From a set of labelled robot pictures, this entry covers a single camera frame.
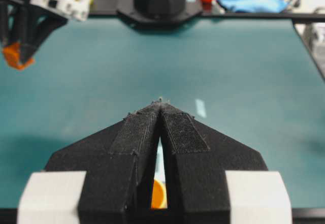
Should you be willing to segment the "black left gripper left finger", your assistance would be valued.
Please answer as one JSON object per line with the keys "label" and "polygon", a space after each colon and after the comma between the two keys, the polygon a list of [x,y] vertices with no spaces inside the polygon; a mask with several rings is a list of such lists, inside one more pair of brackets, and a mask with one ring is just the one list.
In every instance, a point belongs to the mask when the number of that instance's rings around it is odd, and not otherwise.
{"label": "black left gripper left finger", "polygon": [[53,153],[46,171],[85,171],[81,223],[127,223],[151,206],[160,104]]}

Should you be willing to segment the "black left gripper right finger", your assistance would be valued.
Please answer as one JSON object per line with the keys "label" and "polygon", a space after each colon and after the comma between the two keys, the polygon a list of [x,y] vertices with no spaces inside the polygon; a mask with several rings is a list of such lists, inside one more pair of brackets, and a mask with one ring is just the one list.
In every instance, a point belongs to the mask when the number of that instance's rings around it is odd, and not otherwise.
{"label": "black left gripper right finger", "polygon": [[261,154],[168,104],[160,122],[168,208],[177,221],[230,223],[225,171],[266,171]]}

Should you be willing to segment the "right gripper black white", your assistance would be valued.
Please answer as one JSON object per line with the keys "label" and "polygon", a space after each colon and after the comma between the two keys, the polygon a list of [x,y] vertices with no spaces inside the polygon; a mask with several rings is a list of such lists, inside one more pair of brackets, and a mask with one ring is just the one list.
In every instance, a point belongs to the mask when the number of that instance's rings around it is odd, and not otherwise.
{"label": "right gripper black white", "polygon": [[[2,0],[1,1],[1,46],[8,47],[18,42],[19,62],[27,63],[42,43],[56,29],[67,24],[67,19],[85,21],[88,18],[91,0]],[[27,13],[28,7],[38,7],[61,17]]]}

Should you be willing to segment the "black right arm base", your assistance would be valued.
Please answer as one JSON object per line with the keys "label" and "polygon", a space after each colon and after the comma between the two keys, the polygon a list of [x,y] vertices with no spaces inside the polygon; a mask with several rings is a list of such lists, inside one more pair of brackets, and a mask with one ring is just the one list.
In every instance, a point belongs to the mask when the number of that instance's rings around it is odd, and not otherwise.
{"label": "black right arm base", "polygon": [[175,26],[199,14],[200,0],[118,0],[117,12],[140,25]]}

